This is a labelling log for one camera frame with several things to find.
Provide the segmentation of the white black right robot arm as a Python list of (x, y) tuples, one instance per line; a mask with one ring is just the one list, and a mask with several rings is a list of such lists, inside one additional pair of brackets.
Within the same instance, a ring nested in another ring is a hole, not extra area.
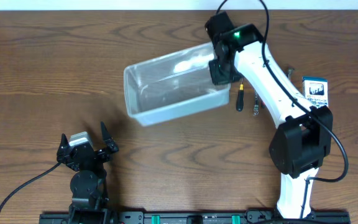
[(246, 79), (275, 124), (268, 149), (281, 173), (279, 214), (289, 219), (306, 218), (311, 213), (311, 185), (331, 150), (332, 112), (327, 106), (315, 107), (294, 87), (255, 25), (207, 22), (205, 29), (216, 54), (209, 62), (213, 84)]

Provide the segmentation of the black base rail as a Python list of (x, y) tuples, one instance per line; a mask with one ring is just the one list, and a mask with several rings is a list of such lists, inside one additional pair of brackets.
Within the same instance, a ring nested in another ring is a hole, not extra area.
[(311, 212), (301, 220), (284, 219), (271, 210), (248, 210), (244, 213), (143, 213), (85, 212), (72, 214), (44, 213), (41, 224), (110, 223), (110, 224), (245, 224), (245, 223), (335, 223), (349, 224), (348, 212)]

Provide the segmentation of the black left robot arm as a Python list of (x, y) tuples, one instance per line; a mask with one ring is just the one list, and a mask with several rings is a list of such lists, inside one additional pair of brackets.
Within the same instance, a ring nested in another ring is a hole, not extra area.
[(94, 150), (86, 132), (72, 135), (62, 134), (57, 151), (57, 162), (75, 171), (70, 181), (72, 192), (68, 223), (117, 223), (117, 213), (108, 209), (107, 172), (104, 163), (112, 159), (119, 148), (101, 122), (102, 140), (105, 147)]

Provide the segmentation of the black yellow screwdriver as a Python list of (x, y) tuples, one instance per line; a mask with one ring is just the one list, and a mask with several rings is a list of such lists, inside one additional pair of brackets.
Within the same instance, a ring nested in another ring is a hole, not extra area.
[(239, 90), (237, 92), (237, 100), (236, 100), (236, 110), (242, 111), (244, 108), (244, 82), (241, 78)]

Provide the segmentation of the clear plastic container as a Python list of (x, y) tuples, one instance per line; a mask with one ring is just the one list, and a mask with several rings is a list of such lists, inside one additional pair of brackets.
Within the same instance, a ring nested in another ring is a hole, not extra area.
[(212, 43), (197, 45), (124, 69), (127, 115), (151, 126), (229, 103), (230, 84), (214, 85)]

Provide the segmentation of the silver ratchet wrench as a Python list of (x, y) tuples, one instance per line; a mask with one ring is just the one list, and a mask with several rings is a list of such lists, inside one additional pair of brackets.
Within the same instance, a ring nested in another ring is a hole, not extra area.
[(256, 91), (254, 91), (254, 109), (253, 109), (254, 115), (259, 114), (259, 96)]

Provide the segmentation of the small black orange hammer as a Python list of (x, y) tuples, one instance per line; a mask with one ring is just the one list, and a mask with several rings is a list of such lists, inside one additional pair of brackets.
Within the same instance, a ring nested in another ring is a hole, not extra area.
[(287, 78), (291, 80), (291, 77), (294, 73), (295, 69), (292, 66), (288, 66)]

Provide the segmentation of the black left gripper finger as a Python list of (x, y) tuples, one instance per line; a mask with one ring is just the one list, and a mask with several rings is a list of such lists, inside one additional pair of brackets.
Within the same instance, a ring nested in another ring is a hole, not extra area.
[(110, 153), (116, 153), (119, 151), (119, 147), (116, 144), (115, 140), (110, 135), (109, 131), (107, 130), (107, 127), (105, 123), (101, 122), (101, 134), (102, 134), (102, 140), (105, 143), (106, 147), (105, 150)]
[(58, 154), (64, 154), (65, 151), (70, 147), (66, 135), (63, 133), (61, 135), (60, 145), (58, 147)]

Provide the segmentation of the blue white cardboard box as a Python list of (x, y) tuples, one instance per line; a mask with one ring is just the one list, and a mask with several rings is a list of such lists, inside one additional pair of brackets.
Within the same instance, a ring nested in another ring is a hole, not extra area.
[(313, 106), (328, 106), (328, 81), (320, 77), (303, 77), (303, 95)]

